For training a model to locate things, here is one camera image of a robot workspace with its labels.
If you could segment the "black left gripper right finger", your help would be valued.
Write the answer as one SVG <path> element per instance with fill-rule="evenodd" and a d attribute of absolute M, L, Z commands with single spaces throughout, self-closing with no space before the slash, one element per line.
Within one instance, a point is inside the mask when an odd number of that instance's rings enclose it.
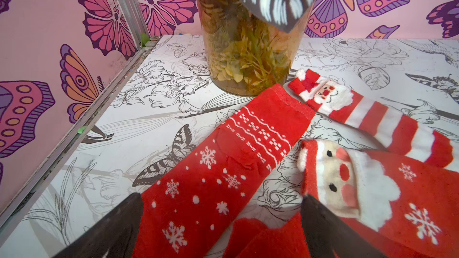
<path fill-rule="evenodd" d="M 314 197 L 303 197 L 300 213 L 302 229 L 312 258 L 385 256 Z"/>

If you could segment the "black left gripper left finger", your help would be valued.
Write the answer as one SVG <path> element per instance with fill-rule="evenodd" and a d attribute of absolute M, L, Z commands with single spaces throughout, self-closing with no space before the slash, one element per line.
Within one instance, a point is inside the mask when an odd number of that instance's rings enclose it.
<path fill-rule="evenodd" d="M 55 256 L 57 258 L 131 258 L 142 215 L 141 194 L 132 193 Z"/>

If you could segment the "red santa snowflake sock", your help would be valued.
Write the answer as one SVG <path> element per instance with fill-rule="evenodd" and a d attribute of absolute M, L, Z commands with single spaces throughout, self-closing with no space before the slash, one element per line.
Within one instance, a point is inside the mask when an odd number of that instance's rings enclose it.
<path fill-rule="evenodd" d="M 459 255 L 457 172 L 327 140 L 301 142 L 297 166 L 302 198 L 317 199 L 384 258 Z M 300 211 L 277 229 L 256 219 L 236 221 L 225 257 L 312 258 Z"/>

